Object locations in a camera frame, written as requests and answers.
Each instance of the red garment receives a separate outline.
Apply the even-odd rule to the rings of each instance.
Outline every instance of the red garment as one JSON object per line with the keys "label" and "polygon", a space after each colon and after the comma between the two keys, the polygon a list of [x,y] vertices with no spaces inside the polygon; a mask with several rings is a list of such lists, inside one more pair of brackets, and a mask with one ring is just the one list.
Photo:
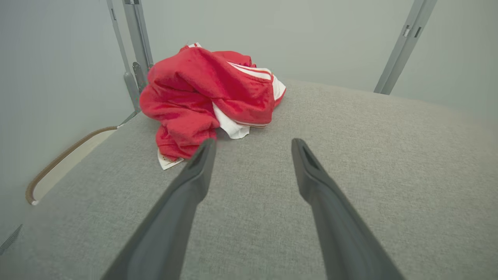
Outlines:
{"label": "red garment", "polygon": [[213,103],[237,123],[256,127],[270,123],[283,92],[277,99],[273,74],[254,67],[249,56],[237,52],[188,46],[156,63],[140,107],[161,122],[156,134],[161,154],[191,158],[202,141],[215,138],[220,123]]}

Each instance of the gray cushion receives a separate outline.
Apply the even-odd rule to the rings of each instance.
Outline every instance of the gray cushion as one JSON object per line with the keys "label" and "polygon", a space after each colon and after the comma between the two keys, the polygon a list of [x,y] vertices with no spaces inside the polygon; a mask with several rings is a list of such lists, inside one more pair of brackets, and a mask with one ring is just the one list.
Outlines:
{"label": "gray cushion", "polygon": [[[444,107],[285,81],[265,129],[219,131],[183,279],[324,279],[290,142],[303,138],[408,279],[498,278],[498,142]],[[139,114],[33,207],[1,279],[95,279],[184,164],[162,171]]]}

